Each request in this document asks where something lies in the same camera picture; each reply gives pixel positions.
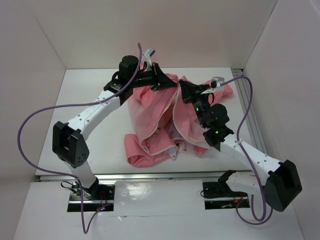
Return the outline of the pink zip-up jacket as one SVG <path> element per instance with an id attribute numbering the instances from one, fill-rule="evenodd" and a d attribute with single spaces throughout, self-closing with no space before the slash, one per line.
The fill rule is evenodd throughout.
<path id="1" fill-rule="evenodd" d="M 138 168 L 175 160 L 179 153 L 203 156 L 209 145 L 192 104 L 182 100 L 180 86 L 152 91 L 133 90 L 128 111 L 134 133 L 124 137 L 127 162 Z"/>

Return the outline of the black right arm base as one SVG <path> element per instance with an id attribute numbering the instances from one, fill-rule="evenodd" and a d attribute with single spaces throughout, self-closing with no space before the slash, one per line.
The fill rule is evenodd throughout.
<path id="1" fill-rule="evenodd" d="M 203 190 L 200 196 L 204 199 L 205 210 L 222 210 L 249 208 L 248 195 L 244 192 L 232 191 L 227 186 L 226 181 L 234 173 L 235 170 L 228 170 L 217 181 L 205 181 L 202 183 Z"/>

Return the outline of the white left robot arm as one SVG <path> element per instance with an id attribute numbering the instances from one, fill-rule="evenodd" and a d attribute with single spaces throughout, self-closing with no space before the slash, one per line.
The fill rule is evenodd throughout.
<path id="1" fill-rule="evenodd" d="M 117 110 L 139 87 L 150 87 L 153 91 L 173 89 L 177 83 L 171 80 L 155 62 L 144 62 L 133 55 L 124 56 L 111 81 L 102 92 L 80 114 L 66 123 L 58 121 L 53 126 L 52 151 L 77 177 L 81 194 L 88 200 L 97 197 L 99 180 L 93 174 L 88 158 L 87 139 L 92 131 L 110 113 Z"/>

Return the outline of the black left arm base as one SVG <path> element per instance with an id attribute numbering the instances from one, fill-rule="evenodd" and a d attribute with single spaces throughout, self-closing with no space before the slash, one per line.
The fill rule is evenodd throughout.
<path id="1" fill-rule="evenodd" d="M 81 189 L 79 184 L 69 181 L 62 181 L 60 186 L 69 190 L 69 200 L 67 212 L 81 212 Z M 84 212 L 113 212 L 115 199 L 115 184 L 100 184 L 98 190 L 89 193 L 87 189 L 83 191 L 83 211 Z"/>

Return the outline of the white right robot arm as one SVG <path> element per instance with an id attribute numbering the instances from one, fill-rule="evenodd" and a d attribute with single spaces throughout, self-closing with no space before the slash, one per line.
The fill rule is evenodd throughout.
<path id="1" fill-rule="evenodd" d="M 210 104 L 209 95 L 222 89 L 226 83 L 214 78 L 211 84 L 194 84 L 180 80 L 182 101 L 192 104 L 200 126 L 205 129 L 204 139 L 210 147 L 238 160 L 254 173 L 243 175 L 235 170 L 226 171 L 220 178 L 218 190 L 223 196 L 233 192 L 261 194 L 262 201 L 278 212 L 302 191 L 296 165 L 270 157 L 243 141 L 238 132 L 227 127 L 227 109 L 220 103 Z"/>

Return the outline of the aluminium right side rail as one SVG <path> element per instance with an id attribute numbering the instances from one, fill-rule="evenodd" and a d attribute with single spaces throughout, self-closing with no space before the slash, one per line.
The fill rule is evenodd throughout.
<path id="1" fill-rule="evenodd" d="M 253 99 L 251 100 L 251 105 L 249 105 L 249 101 L 251 99 L 251 88 L 250 83 L 247 79 L 241 78 L 234 81 L 236 90 L 239 95 L 240 104 L 243 112 L 245 113 L 247 107 L 250 106 L 249 112 L 245 119 L 248 133 L 250 136 L 251 144 L 256 147 L 258 150 L 268 155 L 267 148 L 265 145 L 265 141 L 263 139 L 263 135 L 258 123 L 258 119 L 253 106 Z"/>

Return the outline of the aluminium rail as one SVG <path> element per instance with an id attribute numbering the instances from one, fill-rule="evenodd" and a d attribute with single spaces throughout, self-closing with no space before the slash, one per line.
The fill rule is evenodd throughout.
<path id="1" fill-rule="evenodd" d="M 117 180 L 170 180 L 170 179 L 204 179 L 218 178 L 225 171 L 203 171 L 203 172 L 171 172 L 171 173 L 134 173 L 134 174 L 98 174 L 100 181 Z"/>
<path id="2" fill-rule="evenodd" d="M 239 95 L 240 104 L 243 112 L 245 113 L 247 107 L 250 106 L 249 112 L 245 119 L 248 133 L 250 136 L 251 144 L 256 147 L 258 150 L 268 155 L 267 148 L 265 145 L 265 141 L 263 139 L 263 135 L 258 123 L 258 119 L 253 106 L 253 99 L 251 100 L 251 105 L 249 105 L 249 101 L 251 99 L 251 88 L 250 83 L 247 79 L 241 78 L 234 81 L 236 90 Z"/>

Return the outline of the aluminium front rail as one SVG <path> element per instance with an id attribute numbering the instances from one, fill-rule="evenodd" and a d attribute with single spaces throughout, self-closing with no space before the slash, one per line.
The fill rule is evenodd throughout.
<path id="1" fill-rule="evenodd" d="M 134 173 L 134 174 L 98 174 L 100 181 L 117 180 L 170 180 L 170 179 L 204 179 L 218 178 L 225 171 L 203 171 L 203 172 L 171 172 L 171 173 Z"/>

